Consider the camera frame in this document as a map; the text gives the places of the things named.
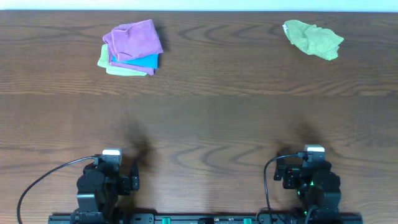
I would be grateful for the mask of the light green folded cloth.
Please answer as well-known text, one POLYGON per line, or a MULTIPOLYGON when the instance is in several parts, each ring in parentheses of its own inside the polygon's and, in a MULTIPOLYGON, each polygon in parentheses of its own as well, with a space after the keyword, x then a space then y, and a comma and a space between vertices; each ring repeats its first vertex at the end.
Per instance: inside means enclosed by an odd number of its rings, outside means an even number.
POLYGON ((147 75, 145 72, 131 70, 128 68, 115 67, 113 65, 110 65, 108 60, 108 46, 106 44, 103 44, 101 46, 101 55, 97 62, 97 66, 105 68, 106 73, 110 75, 119 75, 124 77, 130 77, 130 76, 142 77, 147 75))

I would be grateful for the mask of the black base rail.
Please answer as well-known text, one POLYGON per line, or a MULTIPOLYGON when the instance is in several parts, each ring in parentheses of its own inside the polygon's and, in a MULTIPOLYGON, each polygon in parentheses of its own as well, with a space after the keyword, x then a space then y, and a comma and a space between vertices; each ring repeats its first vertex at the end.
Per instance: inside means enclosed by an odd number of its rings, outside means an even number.
MULTIPOLYGON (((271 223, 268 214, 255 215, 170 215, 151 213, 120 214, 111 221, 94 221, 83 218, 87 214, 75 214, 73 223, 117 223, 117 224, 260 224, 271 223)), ((71 215, 51 215, 49 224, 67 224, 71 215)), ((291 215, 287 213, 272 214, 272 223, 296 224, 305 223, 305 215, 291 215)), ((344 223, 362 224, 363 219, 360 215, 344 214, 338 218, 327 220, 326 218, 315 217, 311 214, 307 223, 344 223)))

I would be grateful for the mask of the light green cloth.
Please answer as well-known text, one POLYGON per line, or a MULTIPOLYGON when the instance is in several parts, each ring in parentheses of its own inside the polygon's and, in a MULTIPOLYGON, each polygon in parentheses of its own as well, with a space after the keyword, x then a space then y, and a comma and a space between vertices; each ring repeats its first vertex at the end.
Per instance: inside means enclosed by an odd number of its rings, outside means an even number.
POLYGON ((115 67, 113 65, 110 65, 108 60, 108 46, 106 44, 103 44, 101 46, 101 55, 97 62, 97 66, 105 68, 106 73, 110 75, 119 75, 124 77, 130 77, 130 76, 142 77, 147 75, 145 72, 131 70, 128 68, 115 67))
POLYGON ((330 29, 317 27, 298 20, 285 21, 282 25, 290 43, 307 55, 316 55, 325 60, 338 57, 338 49, 344 38, 330 29))

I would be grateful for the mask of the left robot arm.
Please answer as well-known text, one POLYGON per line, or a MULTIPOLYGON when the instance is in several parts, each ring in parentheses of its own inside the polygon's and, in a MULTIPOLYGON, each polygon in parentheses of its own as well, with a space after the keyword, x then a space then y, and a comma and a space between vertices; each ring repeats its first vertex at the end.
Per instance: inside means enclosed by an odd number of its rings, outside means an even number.
POLYGON ((120 195, 139 190, 139 168, 134 159, 128 175, 120 174, 120 155, 95 155, 77 180, 78 208, 70 215, 73 223, 115 223, 116 202, 120 195))

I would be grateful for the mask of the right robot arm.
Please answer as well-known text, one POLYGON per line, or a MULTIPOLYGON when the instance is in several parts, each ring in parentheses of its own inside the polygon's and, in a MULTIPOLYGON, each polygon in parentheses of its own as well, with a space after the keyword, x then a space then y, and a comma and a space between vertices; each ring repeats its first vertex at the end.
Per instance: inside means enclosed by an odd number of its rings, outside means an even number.
POLYGON ((340 177, 331 171, 324 152, 298 152, 278 156, 274 180, 296 190, 303 205, 302 223, 333 223, 339 219, 340 177))

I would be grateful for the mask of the blue folded cloth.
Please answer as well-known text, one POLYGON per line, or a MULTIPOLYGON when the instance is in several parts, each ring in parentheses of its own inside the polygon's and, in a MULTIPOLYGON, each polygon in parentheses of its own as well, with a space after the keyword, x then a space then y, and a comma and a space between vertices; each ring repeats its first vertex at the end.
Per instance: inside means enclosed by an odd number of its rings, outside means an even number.
POLYGON ((144 67, 144 68, 158 69, 158 60, 159 60, 158 54, 152 54, 142 58, 125 60, 125 61, 119 61, 116 59, 115 56, 112 56, 111 65, 120 65, 124 68, 144 67))

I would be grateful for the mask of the purple folded cloth on top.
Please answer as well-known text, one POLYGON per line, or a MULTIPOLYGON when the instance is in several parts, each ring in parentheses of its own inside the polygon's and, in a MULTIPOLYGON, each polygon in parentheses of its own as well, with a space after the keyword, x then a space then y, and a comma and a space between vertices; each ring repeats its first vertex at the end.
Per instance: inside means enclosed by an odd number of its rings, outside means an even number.
POLYGON ((121 24, 103 36, 118 61, 134 60, 164 52, 152 19, 121 24))

